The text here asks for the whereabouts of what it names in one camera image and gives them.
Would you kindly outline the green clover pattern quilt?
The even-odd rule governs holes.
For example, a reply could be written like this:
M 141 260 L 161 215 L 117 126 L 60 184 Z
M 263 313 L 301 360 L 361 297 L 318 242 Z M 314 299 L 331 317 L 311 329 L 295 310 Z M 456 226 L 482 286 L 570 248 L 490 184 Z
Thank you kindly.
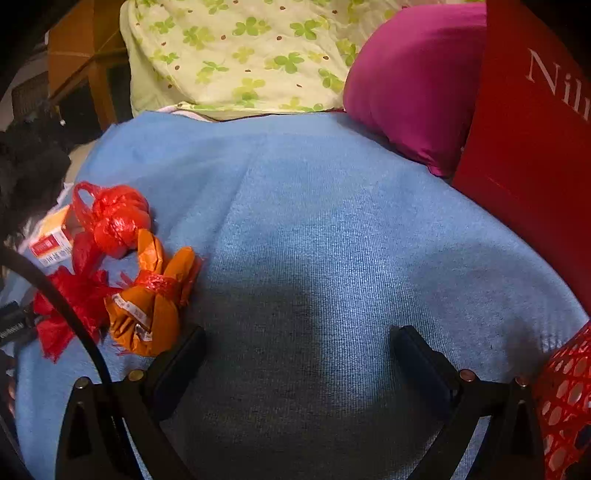
M 482 1 L 127 1 L 134 114 L 212 120 L 345 110 L 353 61 L 401 10 Z

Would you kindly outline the black fluffy garment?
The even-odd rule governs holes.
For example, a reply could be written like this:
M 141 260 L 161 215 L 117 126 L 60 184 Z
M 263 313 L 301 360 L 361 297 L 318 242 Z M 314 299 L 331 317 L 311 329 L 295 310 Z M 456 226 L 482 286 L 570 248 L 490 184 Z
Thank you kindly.
M 71 165 L 72 142 L 57 109 L 44 102 L 1 132 L 1 240 L 49 210 Z

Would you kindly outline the magenta pillow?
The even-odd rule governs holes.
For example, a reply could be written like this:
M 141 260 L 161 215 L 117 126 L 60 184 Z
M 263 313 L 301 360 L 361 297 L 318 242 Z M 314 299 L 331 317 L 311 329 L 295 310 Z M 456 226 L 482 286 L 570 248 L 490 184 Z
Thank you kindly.
M 471 126 L 487 26 L 483 3 L 406 8 L 353 61 L 346 113 L 432 174 L 454 174 Z

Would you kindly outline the red Nilrich paper bag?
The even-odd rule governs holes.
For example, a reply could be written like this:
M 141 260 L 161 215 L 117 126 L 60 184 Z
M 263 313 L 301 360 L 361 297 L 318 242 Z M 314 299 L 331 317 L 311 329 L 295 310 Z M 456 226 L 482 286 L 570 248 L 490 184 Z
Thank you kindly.
M 590 306 L 590 82 L 522 1 L 490 1 L 479 91 L 453 185 Z

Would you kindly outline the black plastic bag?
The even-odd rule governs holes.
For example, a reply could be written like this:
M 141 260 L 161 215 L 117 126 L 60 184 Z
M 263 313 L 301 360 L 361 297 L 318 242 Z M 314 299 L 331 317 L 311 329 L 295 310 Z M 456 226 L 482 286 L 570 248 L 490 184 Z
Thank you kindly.
M 0 310 L 0 346 L 14 342 L 35 328 L 35 314 L 31 305 L 22 306 L 12 301 Z

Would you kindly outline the red knotted plastic bag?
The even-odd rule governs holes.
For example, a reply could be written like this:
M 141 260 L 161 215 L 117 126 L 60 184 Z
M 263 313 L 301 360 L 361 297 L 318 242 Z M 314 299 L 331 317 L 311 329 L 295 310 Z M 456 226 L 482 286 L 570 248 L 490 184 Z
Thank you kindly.
M 98 249 L 115 259 L 136 249 L 138 231 L 151 226 L 147 200 L 127 185 L 100 187 L 79 182 L 73 188 L 72 207 Z

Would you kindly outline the orange white medicine box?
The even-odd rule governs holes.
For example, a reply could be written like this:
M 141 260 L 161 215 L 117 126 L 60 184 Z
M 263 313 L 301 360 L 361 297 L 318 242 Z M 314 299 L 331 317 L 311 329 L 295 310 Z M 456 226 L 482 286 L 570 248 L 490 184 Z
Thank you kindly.
M 71 205 L 49 212 L 38 224 L 29 250 L 43 266 L 50 267 L 71 257 L 74 237 L 82 231 Z

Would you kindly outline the orange plastic wrapper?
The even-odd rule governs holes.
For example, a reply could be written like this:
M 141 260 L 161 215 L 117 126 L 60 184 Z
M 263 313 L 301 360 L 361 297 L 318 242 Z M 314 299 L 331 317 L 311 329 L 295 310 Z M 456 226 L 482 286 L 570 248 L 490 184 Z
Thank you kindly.
M 136 278 L 104 301 L 109 333 L 124 351 L 156 357 L 179 338 L 180 312 L 188 304 L 202 260 L 188 246 L 168 258 L 156 236 L 140 229 L 137 262 Z

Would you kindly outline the brown wooden cabinet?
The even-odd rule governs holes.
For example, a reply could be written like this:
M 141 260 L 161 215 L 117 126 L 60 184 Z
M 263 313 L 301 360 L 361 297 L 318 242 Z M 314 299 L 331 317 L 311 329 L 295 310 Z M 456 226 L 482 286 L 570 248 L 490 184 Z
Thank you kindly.
M 48 32 L 49 98 L 59 102 L 86 84 L 102 130 L 117 122 L 108 70 L 128 63 L 121 1 L 78 1 Z

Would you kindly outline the red plastic mesh basket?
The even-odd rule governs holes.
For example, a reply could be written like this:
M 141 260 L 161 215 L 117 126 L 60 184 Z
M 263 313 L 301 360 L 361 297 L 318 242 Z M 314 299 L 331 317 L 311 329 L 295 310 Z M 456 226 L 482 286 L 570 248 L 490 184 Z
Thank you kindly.
M 554 352 L 533 387 L 546 479 L 590 477 L 590 325 Z

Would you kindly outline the blue towel blanket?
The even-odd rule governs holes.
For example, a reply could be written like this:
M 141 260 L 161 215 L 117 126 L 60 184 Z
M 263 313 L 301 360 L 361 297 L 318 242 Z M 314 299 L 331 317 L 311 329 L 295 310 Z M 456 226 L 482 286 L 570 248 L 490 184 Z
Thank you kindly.
M 146 113 L 78 177 L 136 188 L 164 247 L 204 259 L 187 316 L 211 354 L 164 424 L 200 479 L 404 479 L 438 424 L 395 327 L 506 382 L 588 319 L 511 230 L 342 114 Z

